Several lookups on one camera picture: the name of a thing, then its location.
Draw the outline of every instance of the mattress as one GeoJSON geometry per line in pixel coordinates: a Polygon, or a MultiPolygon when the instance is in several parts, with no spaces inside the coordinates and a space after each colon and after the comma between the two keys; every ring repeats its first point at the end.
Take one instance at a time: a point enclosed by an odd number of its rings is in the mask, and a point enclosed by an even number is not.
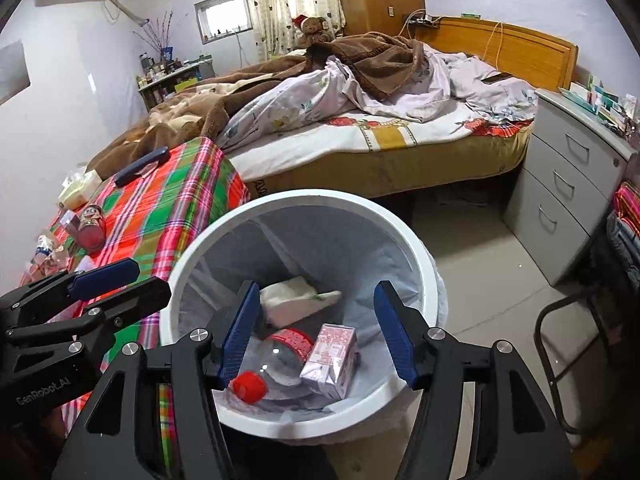
{"type": "Polygon", "coordinates": [[[492,126],[452,101],[428,123],[350,112],[272,134],[228,158],[253,198],[309,188],[373,198],[511,171],[529,134],[530,122],[492,126]]]}

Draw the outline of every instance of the wall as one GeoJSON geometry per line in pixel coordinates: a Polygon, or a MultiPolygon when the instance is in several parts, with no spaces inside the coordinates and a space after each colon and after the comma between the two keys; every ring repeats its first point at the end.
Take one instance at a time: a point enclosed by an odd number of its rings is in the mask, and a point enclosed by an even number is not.
{"type": "Polygon", "coordinates": [[[580,72],[593,72],[616,93],[640,96],[640,57],[605,0],[426,0],[426,5],[433,15],[472,12],[569,40],[579,47],[580,72]]]}
{"type": "MultiPolygon", "coordinates": [[[[174,18],[170,46],[174,48],[174,57],[194,59],[200,54],[211,54],[213,69],[218,75],[225,75],[240,68],[238,40],[235,36],[230,36],[202,44],[194,8],[194,4],[202,1],[204,0],[136,0],[136,9],[140,11],[141,16],[160,20],[165,11],[172,10],[174,18]]],[[[256,63],[258,53],[254,32],[252,30],[241,32],[238,34],[238,39],[245,53],[242,57],[244,66],[256,63]]]]}
{"type": "Polygon", "coordinates": [[[0,105],[0,294],[18,284],[67,172],[144,113],[135,25],[124,14],[111,25],[100,1],[23,0],[0,34],[0,47],[22,40],[31,79],[0,105]]]}

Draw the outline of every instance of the stacked textile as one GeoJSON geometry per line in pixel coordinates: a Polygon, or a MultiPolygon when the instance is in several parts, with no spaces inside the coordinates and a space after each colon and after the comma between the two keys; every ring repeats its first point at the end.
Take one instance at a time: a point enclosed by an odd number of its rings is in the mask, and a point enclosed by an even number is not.
{"type": "Polygon", "coordinates": [[[607,218],[609,239],[635,292],[640,288],[640,190],[623,182],[607,218]]]}

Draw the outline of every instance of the folded clothes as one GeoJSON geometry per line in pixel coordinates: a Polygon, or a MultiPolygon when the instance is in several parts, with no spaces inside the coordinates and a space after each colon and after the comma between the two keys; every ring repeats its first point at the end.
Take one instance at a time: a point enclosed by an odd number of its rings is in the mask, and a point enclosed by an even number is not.
{"type": "Polygon", "coordinates": [[[618,256],[634,291],[640,288],[640,238],[615,211],[607,218],[607,238],[618,256]]]}

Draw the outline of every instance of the drawer handle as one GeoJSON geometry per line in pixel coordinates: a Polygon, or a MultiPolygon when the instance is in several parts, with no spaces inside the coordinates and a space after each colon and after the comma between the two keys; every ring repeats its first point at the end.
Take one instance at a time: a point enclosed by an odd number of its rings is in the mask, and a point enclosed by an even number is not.
{"type": "Polygon", "coordinates": [[[569,135],[568,132],[564,133],[568,139],[571,139],[573,142],[575,142],[578,146],[580,146],[585,152],[587,152],[587,155],[589,154],[589,149],[584,145],[581,144],[580,142],[578,142],[577,140],[575,140],[571,135],[569,135]]]}
{"type": "Polygon", "coordinates": [[[545,213],[545,210],[542,209],[542,206],[540,204],[538,204],[538,209],[544,216],[546,216],[546,219],[549,220],[553,225],[558,225],[558,222],[556,220],[552,220],[551,218],[549,218],[549,215],[545,213]]]}
{"type": "Polygon", "coordinates": [[[569,183],[568,183],[564,178],[562,178],[562,177],[560,176],[560,174],[559,174],[556,170],[554,170],[554,176],[558,177],[558,178],[559,178],[560,180],[562,180],[565,184],[567,184],[567,186],[569,186],[569,187],[571,188],[571,192],[572,192],[572,194],[573,194],[573,192],[575,191],[575,186],[572,186],[571,184],[569,184],[569,183]]]}

